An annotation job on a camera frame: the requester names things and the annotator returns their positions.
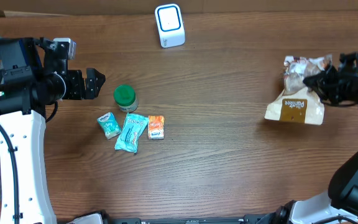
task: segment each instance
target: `blue snack package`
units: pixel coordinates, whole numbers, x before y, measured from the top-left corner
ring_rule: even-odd
[[[137,153],[137,142],[149,123],[149,119],[138,114],[127,114],[124,127],[118,136],[116,150]]]

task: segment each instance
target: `white device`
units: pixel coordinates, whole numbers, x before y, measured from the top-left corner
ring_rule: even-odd
[[[68,59],[69,60],[74,60],[75,58],[75,49],[76,49],[76,46],[77,44],[71,40],[70,38],[54,38],[53,41],[56,41],[56,42],[68,42]]]
[[[155,9],[161,47],[175,47],[185,43],[185,27],[177,4],[166,4]]]
[[[310,224],[316,223],[320,220],[336,217],[342,215],[358,222],[357,215],[347,212],[343,209],[336,209],[331,206],[331,199],[328,197],[328,192],[325,191],[311,199],[295,202],[291,209],[290,221],[293,224]]]

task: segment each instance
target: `light blue candy package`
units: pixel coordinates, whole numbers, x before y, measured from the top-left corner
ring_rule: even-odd
[[[149,119],[138,114],[127,114],[124,127],[118,136],[116,150],[137,153],[137,142],[149,123]]]
[[[121,128],[118,126],[117,121],[112,112],[108,112],[98,118],[98,123],[103,128],[104,135],[107,139],[111,139],[112,137],[117,136],[119,133],[121,133]]]

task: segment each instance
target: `label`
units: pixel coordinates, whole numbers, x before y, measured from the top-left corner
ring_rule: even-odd
[[[131,113],[131,112],[134,112],[136,110],[138,105],[139,105],[139,102],[137,101],[137,98],[135,98],[135,101],[133,102],[133,104],[131,104],[129,106],[118,105],[118,107],[123,112]]]
[[[105,115],[98,118],[100,122],[106,122],[110,118],[110,113],[106,113]]]
[[[283,99],[280,121],[304,123],[308,100]]]
[[[162,131],[160,130],[153,130],[150,132],[150,138],[153,139],[153,138],[162,138],[164,137]]]

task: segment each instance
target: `green lid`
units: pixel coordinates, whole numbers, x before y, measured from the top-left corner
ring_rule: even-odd
[[[135,102],[135,90],[129,85],[121,85],[114,91],[114,99],[119,106],[130,106]]]

